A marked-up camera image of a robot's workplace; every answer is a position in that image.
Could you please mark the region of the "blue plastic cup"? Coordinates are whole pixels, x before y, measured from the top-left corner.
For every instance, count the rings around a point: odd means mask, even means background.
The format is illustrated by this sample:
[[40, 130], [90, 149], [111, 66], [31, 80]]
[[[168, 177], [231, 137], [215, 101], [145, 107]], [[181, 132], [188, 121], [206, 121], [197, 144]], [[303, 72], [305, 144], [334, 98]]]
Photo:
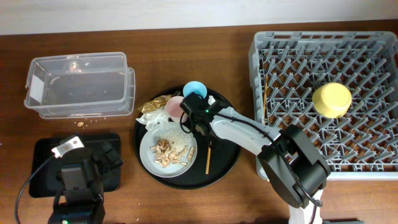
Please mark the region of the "blue plastic cup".
[[201, 82], [191, 81], [183, 87], [183, 96], [187, 97], [191, 93], [196, 93], [202, 98], [206, 98], [208, 92], [206, 86]]

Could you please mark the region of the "pink plastic cup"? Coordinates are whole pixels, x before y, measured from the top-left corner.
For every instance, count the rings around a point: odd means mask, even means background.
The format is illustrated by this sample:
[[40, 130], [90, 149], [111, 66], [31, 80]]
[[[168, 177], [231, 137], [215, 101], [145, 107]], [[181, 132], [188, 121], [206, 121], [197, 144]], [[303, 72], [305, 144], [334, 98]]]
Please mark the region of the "pink plastic cup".
[[180, 104], [183, 101], [183, 96], [173, 96], [166, 103], [165, 110], [169, 118], [175, 123], [184, 123], [188, 119], [188, 115], [181, 109]]

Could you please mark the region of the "yellow plastic bowl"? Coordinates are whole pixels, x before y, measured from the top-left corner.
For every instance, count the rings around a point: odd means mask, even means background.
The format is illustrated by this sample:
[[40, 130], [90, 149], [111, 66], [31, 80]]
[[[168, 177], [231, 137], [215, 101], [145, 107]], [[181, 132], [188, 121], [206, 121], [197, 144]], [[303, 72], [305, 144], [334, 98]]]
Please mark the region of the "yellow plastic bowl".
[[316, 111], [326, 118], [340, 118], [351, 106], [352, 95], [340, 83], [327, 83], [316, 89], [312, 96]]

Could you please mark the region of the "wooden chopstick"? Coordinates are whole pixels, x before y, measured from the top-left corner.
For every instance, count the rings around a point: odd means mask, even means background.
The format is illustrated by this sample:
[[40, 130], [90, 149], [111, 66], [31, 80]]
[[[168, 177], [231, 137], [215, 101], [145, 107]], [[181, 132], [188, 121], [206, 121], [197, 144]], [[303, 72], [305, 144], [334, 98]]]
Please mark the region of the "wooden chopstick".
[[206, 167], [205, 167], [205, 174], [208, 175], [210, 171], [210, 159], [211, 159], [211, 147], [208, 146], [208, 152], [206, 157]]
[[264, 119], [267, 118], [267, 84], [268, 84], [268, 76], [264, 75], [264, 94], [263, 94]]

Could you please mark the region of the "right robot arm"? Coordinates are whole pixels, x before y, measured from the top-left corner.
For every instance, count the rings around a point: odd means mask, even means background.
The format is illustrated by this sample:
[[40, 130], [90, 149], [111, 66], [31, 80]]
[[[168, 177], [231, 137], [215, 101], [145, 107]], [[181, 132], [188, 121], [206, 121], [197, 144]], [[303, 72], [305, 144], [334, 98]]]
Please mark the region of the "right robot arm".
[[289, 223], [323, 223], [320, 197], [331, 170], [302, 128], [266, 126], [196, 93], [183, 98], [180, 107], [191, 132], [231, 141], [257, 157], [272, 188], [289, 205]]

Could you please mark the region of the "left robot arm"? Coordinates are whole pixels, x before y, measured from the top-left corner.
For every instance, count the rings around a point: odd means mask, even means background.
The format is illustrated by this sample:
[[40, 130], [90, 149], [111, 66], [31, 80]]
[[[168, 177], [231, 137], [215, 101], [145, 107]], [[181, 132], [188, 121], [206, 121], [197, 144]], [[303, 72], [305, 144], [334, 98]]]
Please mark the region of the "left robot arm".
[[66, 152], [58, 179], [63, 187], [53, 201], [49, 223], [102, 223], [104, 175], [118, 169], [123, 161], [108, 142], [99, 148], [81, 147]]

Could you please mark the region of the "grey dishwasher rack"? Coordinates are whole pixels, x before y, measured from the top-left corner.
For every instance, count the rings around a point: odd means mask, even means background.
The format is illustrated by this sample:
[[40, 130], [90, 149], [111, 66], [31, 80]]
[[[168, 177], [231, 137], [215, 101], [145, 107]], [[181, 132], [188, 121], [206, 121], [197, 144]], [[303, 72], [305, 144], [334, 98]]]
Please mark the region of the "grey dishwasher rack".
[[[394, 33], [258, 32], [248, 58], [256, 121], [276, 128], [300, 126], [326, 159], [332, 180], [397, 179]], [[352, 95], [340, 118], [318, 114], [312, 102], [314, 91], [331, 82]]]

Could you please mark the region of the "food scraps on plate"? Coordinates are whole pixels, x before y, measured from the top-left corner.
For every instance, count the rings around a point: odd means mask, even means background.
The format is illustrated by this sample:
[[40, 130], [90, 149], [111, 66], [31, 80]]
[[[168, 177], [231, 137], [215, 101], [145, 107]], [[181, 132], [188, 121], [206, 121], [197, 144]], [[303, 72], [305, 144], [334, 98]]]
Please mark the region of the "food scraps on plate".
[[183, 131], [162, 133], [150, 149], [154, 154], [154, 162], [162, 168], [172, 164], [187, 166], [195, 153], [193, 141]]

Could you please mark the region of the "gold foil wrapper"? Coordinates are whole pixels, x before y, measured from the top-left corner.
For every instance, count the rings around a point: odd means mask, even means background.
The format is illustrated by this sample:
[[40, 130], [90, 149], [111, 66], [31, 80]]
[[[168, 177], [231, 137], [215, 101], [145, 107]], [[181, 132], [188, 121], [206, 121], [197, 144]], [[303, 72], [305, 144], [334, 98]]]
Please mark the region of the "gold foil wrapper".
[[153, 112], [167, 104], [167, 102], [171, 99], [171, 97], [179, 96], [180, 91], [176, 91], [174, 94], [171, 95], [160, 95], [153, 100], [147, 101], [143, 105], [138, 107], [138, 111], [140, 113], [150, 113]]

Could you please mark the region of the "crumpled white tissue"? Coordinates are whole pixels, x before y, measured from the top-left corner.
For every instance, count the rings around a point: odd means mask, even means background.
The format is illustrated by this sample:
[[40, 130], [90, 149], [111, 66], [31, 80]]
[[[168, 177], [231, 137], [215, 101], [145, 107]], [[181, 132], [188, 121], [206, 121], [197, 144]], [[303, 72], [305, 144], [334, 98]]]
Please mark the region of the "crumpled white tissue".
[[169, 116], [164, 108], [159, 108], [155, 111], [144, 113], [140, 118], [137, 118], [136, 121], [143, 124], [146, 130], [150, 130], [157, 124], [168, 123]]

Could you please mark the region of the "grey plate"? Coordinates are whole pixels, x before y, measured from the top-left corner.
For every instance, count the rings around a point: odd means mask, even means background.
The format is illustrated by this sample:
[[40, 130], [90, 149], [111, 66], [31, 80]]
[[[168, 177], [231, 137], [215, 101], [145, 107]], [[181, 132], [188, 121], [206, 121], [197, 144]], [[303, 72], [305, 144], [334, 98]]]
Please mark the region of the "grey plate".
[[162, 168], [160, 165], [154, 162], [154, 154], [151, 151], [151, 147], [155, 145], [157, 138], [167, 131], [182, 131], [182, 127], [178, 123], [168, 122], [166, 124], [157, 124], [151, 130], [145, 133], [141, 140], [139, 147], [140, 159], [143, 166], [149, 171], [149, 173], [163, 178], [177, 177], [185, 173], [191, 168], [195, 162], [197, 156], [197, 141], [192, 133], [188, 134], [193, 141], [195, 147], [195, 153], [193, 155], [193, 160], [187, 166], [182, 166], [180, 164], [172, 164], [166, 168]]

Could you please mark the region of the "clear plastic storage bin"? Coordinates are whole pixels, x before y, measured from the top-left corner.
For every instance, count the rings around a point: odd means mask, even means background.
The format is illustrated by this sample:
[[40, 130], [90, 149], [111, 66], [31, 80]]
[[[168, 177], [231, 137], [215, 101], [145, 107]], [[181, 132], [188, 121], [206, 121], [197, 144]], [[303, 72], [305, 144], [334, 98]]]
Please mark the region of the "clear plastic storage bin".
[[123, 52], [34, 58], [25, 87], [25, 107], [43, 119], [129, 116], [136, 94]]

